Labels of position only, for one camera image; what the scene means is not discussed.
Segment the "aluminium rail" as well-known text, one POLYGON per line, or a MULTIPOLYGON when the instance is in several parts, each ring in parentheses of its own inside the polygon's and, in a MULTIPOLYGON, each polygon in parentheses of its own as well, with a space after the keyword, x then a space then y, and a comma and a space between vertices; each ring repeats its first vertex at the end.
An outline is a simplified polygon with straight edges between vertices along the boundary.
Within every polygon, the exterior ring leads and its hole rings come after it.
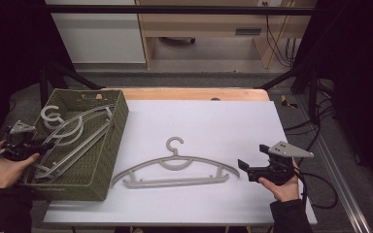
MULTIPOLYGON (((300 104, 301 112, 308 117, 308 101, 300 96, 296 99, 300 104)), ((342 159, 346 159, 348 162, 356 163, 356 157, 336 120, 325 120, 326 117, 335 115, 330 99, 319 99, 317 104, 319 128, 313 131, 314 140, 310 150, 315 151, 316 156, 321 159, 354 231, 371 233, 367 219, 354 197, 353 183, 347 181, 346 174, 349 169, 342 162, 342 159)))

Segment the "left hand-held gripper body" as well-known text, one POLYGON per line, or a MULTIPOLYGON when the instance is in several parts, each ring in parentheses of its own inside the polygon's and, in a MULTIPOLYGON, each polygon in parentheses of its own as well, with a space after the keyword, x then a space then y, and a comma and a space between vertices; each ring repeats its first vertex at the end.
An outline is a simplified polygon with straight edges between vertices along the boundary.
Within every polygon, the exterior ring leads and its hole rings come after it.
POLYGON ((17 121, 6 132, 2 155, 12 161, 22 161, 41 153, 42 147, 32 140, 35 132, 35 126, 17 121))

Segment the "black metal stand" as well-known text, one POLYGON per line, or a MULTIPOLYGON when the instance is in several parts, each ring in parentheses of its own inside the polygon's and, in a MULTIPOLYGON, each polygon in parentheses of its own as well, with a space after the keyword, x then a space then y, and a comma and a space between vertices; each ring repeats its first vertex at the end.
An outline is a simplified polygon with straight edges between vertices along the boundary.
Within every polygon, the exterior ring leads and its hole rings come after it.
POLYGON ((57 63, 46 63, 43 65, 39 75, 41 107, 44 107, 49 100, 49 85, 51 85, 52 88, 69 88, 68 84, 64 80, 65 77, 71 78, 72 80, 92 90, 102 89, 101 85, 87 80, 71 69, 67 69, 57 63))
POLYGON ((262 84, 258 89, 269 90, 275 85, 288 80, 289 78, 295 77, 295 81, 291 85, 291 92, 293 94, 302 93, 306 87, 309 88, 308 97, 308 117, 314 124, 319 123, 318 117, 318 104, 317 104, 317 92, 318 92, 318 73, 315 66, 312 63, 302 62, 301 64, 292 67, 287 72, 278 78, 262 84))

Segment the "light wooden desk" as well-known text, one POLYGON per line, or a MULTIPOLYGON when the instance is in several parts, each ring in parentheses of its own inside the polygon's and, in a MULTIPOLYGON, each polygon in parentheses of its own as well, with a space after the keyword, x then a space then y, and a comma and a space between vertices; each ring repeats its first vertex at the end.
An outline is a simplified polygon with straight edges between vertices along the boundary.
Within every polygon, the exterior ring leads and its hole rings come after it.
MULTIPOLYGON (((138 6, 224 6, 314 8, 318 0, 134 0, 138 6)), ((264 68, 271 67, 283 53, 278 45, 285 39, 303 38, 308 16, 250 16, 250 15, 174 15, 140 14, 143 36, 158 37, 250 37, 264 68)))

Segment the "person's right hand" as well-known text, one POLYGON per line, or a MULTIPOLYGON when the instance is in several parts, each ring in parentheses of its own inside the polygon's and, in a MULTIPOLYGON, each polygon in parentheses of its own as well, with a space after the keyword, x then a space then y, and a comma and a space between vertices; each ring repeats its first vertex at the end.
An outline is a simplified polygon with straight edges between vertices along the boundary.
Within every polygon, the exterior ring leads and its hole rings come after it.
POLYGON ((268 189, 277 201, 287 202, 299 199, 299 184, 298 172, 294 171, 294 175, 290 180, 282 185, 275 185, 265 178, 259 178, 258 182, 268 189))

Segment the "white table cover board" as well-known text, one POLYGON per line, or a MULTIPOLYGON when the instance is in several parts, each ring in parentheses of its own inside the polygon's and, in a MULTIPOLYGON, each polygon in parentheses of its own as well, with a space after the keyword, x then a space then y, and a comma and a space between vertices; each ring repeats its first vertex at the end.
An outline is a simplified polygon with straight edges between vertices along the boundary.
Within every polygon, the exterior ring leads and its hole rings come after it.
MULTIPOLYGON (((129 116, 115 165, 116 172, 138 166, 144 181, 201 178, 215 175, 210 160, 236 166, 243 160, 255 167, 268 163, 259 146, 285 139, 271 101, 136 101, 129 116), (182 171, 169 171, 145 161, 169 155, 195 157, 182 171)), ((245 172, 223 183, 128 188, 113 185, 103 202, 53 202, 47 223, 66 225, 257 225, 272 222, 273 195, 245 172)))

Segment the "white cabinet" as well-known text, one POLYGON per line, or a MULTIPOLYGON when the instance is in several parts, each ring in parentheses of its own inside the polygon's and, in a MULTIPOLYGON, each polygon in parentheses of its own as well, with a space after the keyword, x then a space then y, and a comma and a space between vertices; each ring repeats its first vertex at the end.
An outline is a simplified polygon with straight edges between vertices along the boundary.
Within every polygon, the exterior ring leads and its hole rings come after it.
POLYGON ((146 62, 136 14, 52 14, 52 18, 74 63, 146 62))

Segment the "green woven plastic basket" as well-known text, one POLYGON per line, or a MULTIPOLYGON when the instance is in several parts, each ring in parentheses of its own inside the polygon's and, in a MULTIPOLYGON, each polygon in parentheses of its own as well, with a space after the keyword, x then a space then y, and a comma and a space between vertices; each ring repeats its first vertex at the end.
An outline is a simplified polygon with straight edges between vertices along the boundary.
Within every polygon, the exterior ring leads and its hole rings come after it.
MULTIPOLYGON (((33 165, 25 170, 20 184, 41 200, 103 201, 108 193, 119 145, 129 115, 121 90, 67 90, 52 92, 46 106, 58 106, 63 119, 70 119, 92 108, 112 105, 113 118, 107 133, 54 183, 33 182, 33 165)), ((33 140, 43 143, 50 135, 41 119, 35 121, 33 140)))

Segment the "wooden table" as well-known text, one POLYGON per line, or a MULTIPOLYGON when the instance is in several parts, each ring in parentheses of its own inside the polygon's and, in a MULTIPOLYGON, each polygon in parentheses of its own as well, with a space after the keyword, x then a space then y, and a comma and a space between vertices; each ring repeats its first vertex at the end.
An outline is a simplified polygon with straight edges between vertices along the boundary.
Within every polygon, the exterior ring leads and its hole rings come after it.
POLYGON ((268 93, 253 88, 121 87, 127 100, 269 101, 268 93))

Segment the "black horizontal frame bar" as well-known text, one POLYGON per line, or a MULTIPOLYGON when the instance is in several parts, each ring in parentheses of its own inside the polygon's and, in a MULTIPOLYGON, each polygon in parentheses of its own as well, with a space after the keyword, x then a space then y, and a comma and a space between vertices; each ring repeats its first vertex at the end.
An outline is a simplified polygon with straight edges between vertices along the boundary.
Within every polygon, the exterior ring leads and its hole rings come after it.
POLYGON ((123 6, 47 5, 51 13, 65 14, 184 14, 184 15, 267 15, 312 16, 314 8, 215 7, 215 6, 123 6))

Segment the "yellow and black floor object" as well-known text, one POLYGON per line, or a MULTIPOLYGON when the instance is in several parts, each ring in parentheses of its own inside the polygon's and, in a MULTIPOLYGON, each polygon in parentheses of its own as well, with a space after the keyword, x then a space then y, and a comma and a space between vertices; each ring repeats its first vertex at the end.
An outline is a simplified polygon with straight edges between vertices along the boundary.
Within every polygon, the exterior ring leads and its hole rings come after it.
POLYGON ((284 107, 298 109, 298 105, 294 103, 290 103, 285 95, 281 95, 281 104, 284 107))

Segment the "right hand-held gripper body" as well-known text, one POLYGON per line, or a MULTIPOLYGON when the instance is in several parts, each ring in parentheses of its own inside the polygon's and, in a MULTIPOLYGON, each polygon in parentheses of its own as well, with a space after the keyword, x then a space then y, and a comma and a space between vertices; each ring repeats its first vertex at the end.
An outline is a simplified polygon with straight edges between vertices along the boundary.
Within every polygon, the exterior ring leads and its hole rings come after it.
POLYGON ((248 177, 250 182, 258 182, 259 178, 265 178, 275 185, 282 185, 294 175, 292 160, 295 157, 314 156, 312 152, 306 151, 287 142, 279 142, 269 147, 269 165, 266 167, 249 167, 248 177))

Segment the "person's left hand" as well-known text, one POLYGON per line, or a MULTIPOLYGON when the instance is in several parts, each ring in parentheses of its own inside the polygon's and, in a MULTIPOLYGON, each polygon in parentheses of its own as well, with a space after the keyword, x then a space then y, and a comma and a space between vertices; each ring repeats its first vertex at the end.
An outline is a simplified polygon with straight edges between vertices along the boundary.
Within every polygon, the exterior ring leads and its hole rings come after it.
POLYGON ((9 188, 17 183, 23 171, 39 157, 39 153, 34 153, 25 160, 12 161, 0 155, 0 188, 9 188))

